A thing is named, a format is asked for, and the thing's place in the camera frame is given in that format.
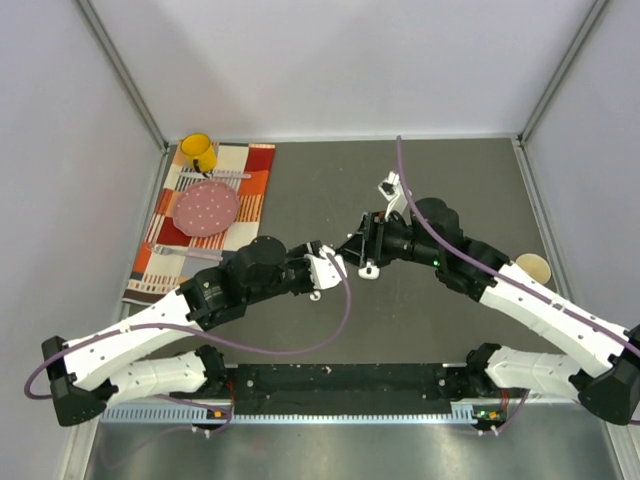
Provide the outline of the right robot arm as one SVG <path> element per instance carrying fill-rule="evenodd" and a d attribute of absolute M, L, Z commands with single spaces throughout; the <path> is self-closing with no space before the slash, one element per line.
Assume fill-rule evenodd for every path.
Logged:
<path fill-rule="evenodd" d="M 639 330 L 602 320 L 530 277 L 506 254 L 463 233 L 458 213 L 437 198 L 408 219 L 369 212 L 339 246 L 364 278 L 394 260 L 432 267 L 448 289 L 518 321 L 560 354 L 484 344 L 467 357 L 476 394 L 519 388 L 569 398 L 596 417 L 629 425 L 639 405 Z"/>

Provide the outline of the white charging case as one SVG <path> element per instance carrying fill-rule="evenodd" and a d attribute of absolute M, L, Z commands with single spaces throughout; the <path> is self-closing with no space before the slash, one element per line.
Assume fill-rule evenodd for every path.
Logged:
<path fill-rule="evenodd" d="M 379 274 L 379 268 L 371 262 L 367 262 L 365 266 L 358 269 L 359 277 L 365 280 L 376 280 Z"/>

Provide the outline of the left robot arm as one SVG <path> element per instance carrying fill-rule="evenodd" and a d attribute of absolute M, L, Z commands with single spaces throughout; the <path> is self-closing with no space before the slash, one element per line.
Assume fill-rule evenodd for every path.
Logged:
<path fill-rule="evenodd" d="M 91 420 L 129 386 L 150 385 L 148 373 L 135 368 L 162 347 L 237 320 L 250 305 L 319 290 L 318 268 L 327 262 L 318 241 L 287 249 L 274 237 L 259 236 L 109 328 L 73 340 L 55 336 L 44 341 L 59 425 Z"/>

